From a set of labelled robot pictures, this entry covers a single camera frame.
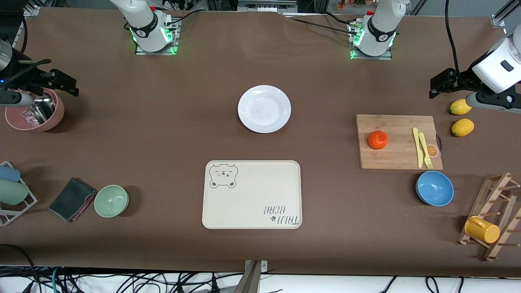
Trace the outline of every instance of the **plastic knife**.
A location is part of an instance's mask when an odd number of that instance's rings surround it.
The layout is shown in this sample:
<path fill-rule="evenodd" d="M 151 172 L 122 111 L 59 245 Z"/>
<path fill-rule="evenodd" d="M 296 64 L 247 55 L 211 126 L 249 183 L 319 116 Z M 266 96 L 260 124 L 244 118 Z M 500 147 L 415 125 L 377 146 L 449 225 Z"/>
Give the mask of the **plastic knife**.
<path fill-rule="evenodd" d="M 414 143 L 416 143 L 416 153 L 418 153 L 418 168 L 421 169 L 423 166 L 423 153 L 420 148 L 420 141 L 418 138 L 418 128 L 413 128 Z"/>

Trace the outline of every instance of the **lemon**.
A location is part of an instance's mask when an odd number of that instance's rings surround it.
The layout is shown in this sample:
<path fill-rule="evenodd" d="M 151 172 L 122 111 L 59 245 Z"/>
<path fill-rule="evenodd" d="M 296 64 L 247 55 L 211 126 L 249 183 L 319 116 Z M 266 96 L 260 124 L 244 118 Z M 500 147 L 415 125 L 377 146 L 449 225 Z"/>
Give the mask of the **lemon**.
<path fill-rule="evenodd" d="M 457 101 L 454 101 L 454 103 L 451 104 L 451 113 L 454 115 L 465 115 L 471 109 L 472 109 L 472 107 L 467 105 L 467 102 L 465 102 L 465 99 L 459 99 Z"/>
<path fill-rule="evenodd" d="M 456 121 L 452 126 L 452 134 L 454 136 L 465 136 L 474 130 L 474 123 L 467 118 Z"/>

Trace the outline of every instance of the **green bowl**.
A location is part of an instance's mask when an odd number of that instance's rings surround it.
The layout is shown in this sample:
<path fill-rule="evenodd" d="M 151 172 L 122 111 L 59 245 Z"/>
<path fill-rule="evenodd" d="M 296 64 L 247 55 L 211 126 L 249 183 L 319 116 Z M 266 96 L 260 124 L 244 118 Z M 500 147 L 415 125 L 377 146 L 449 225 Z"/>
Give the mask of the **green bowl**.
<path fill-rule="evenodd" d="M 96 213 L 104 218 L 121 214 L 129 205 L 129 195 L 118 185 L 109 185 L 98 192 L 94 199 Z"/>

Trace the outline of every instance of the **brown tablecloth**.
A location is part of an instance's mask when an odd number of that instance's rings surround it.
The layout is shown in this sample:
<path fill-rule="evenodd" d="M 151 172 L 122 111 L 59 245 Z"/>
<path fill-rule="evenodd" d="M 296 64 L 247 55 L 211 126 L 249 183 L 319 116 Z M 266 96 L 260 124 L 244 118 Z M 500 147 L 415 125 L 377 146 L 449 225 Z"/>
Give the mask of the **brown tablecloth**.
<path fill-rule="evenodd" d="M 342 28 L 324 16 L 308 21 Z M 0 160 L 21 170 L 38 204 L 0 228 L 0 242 L 37 265 L 241 271 L 268 260 L 277 273 L 519 275 L 521 249 L 493 263 L 456 240 L 483 176 L 521 170 L 517 114 L 473 109 L 476 128 L 450 136 L 448 114 L 466 92 L 429 100 L 429 80 L 452 55 L 442 17 L 405 17 L 393 60 L 351 60 L 347 37 L 275 13 L 199 13 L 182 27 L 178 55 L 135 56 L 117 10 L 44 8 L 28 19 L 26 54 L 51 58 L 78 80 L 58 92 L 63 122 L 48 133 L 0 123 Z M 503 32 L 488 18 L 451 18 L 462 69 Z M 270 84 L 292 105 L 281 130 L 260 135 L 237 116 L 244 91 Z M 356 114 L 432 115 L 443 143 L 452 203 L 423 204 L 420 172 L 361 170 Z M 201 223 L 211 160 L 295 160 L 303 224 L 295 230 L 208 230 Z M 124 186 L 130 205 L 101 218 L 90 206 L 75 223 L 47 208 L 71 177 L 98 190 Z M 0 250 L 0 263 L 25 264 Z"/>

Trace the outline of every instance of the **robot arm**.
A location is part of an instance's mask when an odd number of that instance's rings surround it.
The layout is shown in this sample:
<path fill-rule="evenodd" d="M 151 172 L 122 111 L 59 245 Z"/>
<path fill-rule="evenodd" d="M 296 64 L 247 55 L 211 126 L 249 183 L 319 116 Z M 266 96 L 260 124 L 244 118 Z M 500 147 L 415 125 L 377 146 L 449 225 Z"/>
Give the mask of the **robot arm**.
<path fill-rule="evenodd" d="M 362 29 L 353 45 L 368 56 L 384 54 L 392 45 L 406 9 L 405 0 L 381 0 L 373 15 L 357 19 Z"/>
<path fill-rule="evenodd" d="M 12 48 L 6 40 L 0 40 L 0 106 L 24 107 L 32 104 L 30 95 L 13 91 L 17 89 L 38 97 L 43 95 L 43 88 L 78 96 L 76 79 L 58 69 L 49 72 L 38 69 L 39 64 L 50 62 L 50 59 L 35 62 Z"/>
<path fill-rule="evenodd" d="M 500 39 L 489 52 L 457 74 L 448 68 L 430 80 L 429 97 L 461 90 L 473 91 L 466 98 L 472 107 L 521 113 L 521 95 L 515 85 L 521 80 L 521 25 Z"/>
<path fill-rule="evenodd" d="M 172 16 L 152 11 L 146 0 L 110 0 L 127 20 L 136 44 L 144 51 L 157 52 L 171 43 Z"/>

